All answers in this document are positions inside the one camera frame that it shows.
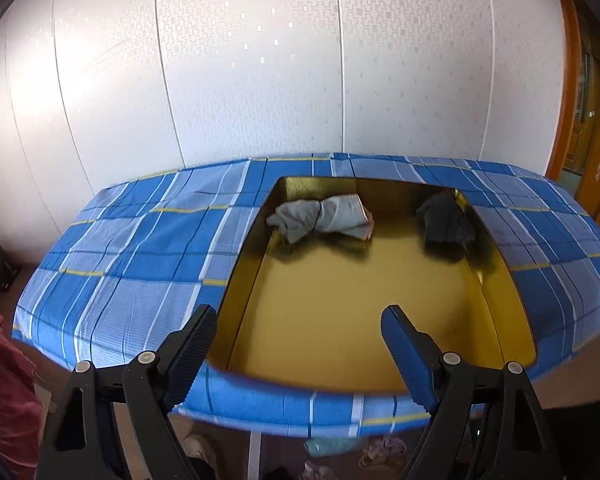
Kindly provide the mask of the teal fluffy sock bundle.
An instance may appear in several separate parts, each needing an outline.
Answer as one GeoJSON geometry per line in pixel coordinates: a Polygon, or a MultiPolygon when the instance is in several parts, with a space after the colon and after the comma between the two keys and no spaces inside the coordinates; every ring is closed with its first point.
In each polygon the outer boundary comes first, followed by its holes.
{"type": "Polygon", "coordinates": [[[304,442],[309,456],[321,458],[351,453],[364,448],[366,437],[355,438],[311,438],[304,442]]]}

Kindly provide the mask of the red cloth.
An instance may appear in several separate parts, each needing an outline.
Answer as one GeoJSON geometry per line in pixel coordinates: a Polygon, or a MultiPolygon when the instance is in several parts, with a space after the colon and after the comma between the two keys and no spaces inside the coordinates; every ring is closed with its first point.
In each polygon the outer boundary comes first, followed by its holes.
{"type": "Polygon", "coordinates": [[[32,479],[40,445],[42,403],[35,365],[5,336],[0,313],[0,455],[18,479],[32,479]]]}

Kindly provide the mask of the wooden door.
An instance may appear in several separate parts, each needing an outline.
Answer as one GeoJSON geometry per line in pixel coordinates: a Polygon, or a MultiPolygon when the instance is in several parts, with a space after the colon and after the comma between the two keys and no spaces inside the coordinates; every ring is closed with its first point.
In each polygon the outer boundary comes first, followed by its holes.
{"type": "Polygon", "coordinates": [[[565,32],[562,104],[545,175],[600,227],[600,20],[584,0],[559,0],[565,32]]]}

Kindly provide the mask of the blue plaid tablecloth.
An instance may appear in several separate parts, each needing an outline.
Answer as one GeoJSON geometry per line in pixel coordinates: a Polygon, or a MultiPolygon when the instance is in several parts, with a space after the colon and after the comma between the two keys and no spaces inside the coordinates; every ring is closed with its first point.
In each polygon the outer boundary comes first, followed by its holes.
{"type": "MultiPolygon", "coordinates": [[[[105,188],[32,274],[14,336],[57,364],[129,363],[180,330],[196,307],[218,314],[252,222],[283,177],[362,178],[466,192],[522,300],[537,378],[600,334],[600,228],[562,188],[498,162],[346,153],[245,158],[105,188]]],[[[408,393],[338,393],[236,377],[206,362],[185,416],[288,437],[388,434],[427,421],[408,393]]]]}

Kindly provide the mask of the yellow cream cloth bundle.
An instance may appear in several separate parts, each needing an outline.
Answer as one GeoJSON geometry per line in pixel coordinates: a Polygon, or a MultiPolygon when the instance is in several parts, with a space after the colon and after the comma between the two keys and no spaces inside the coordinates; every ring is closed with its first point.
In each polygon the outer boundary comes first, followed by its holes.
{"type": "Polygon", "coordinates": [[[406,445],[397,437],[371,440],[363,448],[358,466],[363,470],[400,469],[406,457],[406,445]]]}

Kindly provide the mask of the grey sock bundle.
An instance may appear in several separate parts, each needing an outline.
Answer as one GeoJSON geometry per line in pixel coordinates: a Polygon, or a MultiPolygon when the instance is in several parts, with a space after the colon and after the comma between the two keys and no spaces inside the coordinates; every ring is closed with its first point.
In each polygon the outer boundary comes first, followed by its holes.
{"type": "Polygon", "coordinates": [[[369,240],[374,230],[372,213],[358,194],[282,203],[266,218],[266,224],[278,229],[289,244],[296,244],[311,233],[369,240]]]}

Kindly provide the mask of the black sock bundle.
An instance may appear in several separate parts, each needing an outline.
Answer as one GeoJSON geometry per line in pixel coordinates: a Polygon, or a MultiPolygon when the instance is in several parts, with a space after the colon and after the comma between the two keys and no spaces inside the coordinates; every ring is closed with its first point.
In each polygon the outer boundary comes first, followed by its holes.
{"type": "Polygon", "coordinates": [[[428,197],[416,210],[427,250],[435,252],[464,252],[475,238],[464,209],[450,192],[439,192],[428,197]]]}

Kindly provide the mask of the dark tin box gold interior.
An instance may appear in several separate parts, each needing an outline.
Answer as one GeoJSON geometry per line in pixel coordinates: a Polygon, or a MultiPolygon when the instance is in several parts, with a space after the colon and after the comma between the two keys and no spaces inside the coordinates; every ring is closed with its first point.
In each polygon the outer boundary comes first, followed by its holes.
{"type": "Polygon", "coordinates": [[[399,306],[444,351],[472,365],[532,364],[538,352],[494,232],[466,192],[452,196],[471,242],[434,248],[418,208],[432,184],[283,177],[250,226],[219,307],[208,355],[220,372],[274,385],[389,394],[404,382],[381,336],[382,311],[399,306]],[[289,243],[268,217],[292,200],[355,194],[375,225],[369,240],[311,233],[289,243]]]}

